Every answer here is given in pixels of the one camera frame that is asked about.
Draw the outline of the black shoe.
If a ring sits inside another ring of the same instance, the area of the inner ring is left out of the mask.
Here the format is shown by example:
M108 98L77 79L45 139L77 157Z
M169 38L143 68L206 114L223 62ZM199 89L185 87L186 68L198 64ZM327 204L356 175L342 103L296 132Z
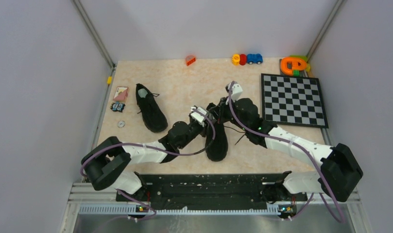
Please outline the black shoe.
M136 84L135 94L139 113L142 115L146 128L153 133L166 130L168 127L167 119L155 101L155 97L158 97L159 94L152 93L140 83Z
M222 161L228 152L228 139L225 133L225 126L219 117L219 108L214 103L207 106L207 110L215 119L213 128L207 124L205 129L205 147L206 154L209 160L213 162Z

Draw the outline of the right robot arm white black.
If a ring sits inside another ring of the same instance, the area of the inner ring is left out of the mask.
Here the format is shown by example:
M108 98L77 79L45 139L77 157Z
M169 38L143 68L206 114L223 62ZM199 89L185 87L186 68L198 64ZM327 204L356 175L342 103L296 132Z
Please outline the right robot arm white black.
M261 118L257 106L249 98L236 102L221 98L219 104L210 104L208 111L217 124L231 122L244 130L254 145L285 153L315 168L314 172L288 172L275 187L275 194L281 200L301 192L315 192L346 202L363 177L347 145L323 145L295 136Z

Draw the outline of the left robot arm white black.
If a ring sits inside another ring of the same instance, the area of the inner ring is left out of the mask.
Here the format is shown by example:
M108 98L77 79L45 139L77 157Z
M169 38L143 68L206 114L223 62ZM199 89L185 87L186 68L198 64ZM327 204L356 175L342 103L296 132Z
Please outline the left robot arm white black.
M206 128L213 129L214 121L196 110L190 114L190 123L176 122L167 135L151 143L121 142L111 136L81 160L80 173L96 191L111 187L133 200L141 200L146 195L146 183L137 172L125 168L141 163L168 163L181 156L179 150Z

